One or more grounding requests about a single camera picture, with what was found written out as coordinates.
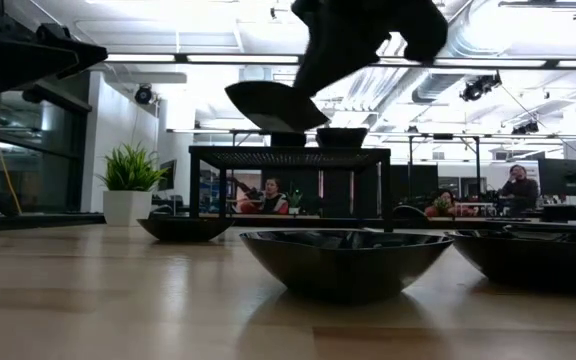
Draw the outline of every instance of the table surface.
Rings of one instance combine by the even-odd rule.
[[[242,231],[0,232],[0,359],[576,359],[575,297],[492,285],[453,248],[399,298],[338,307],[286,293]]]

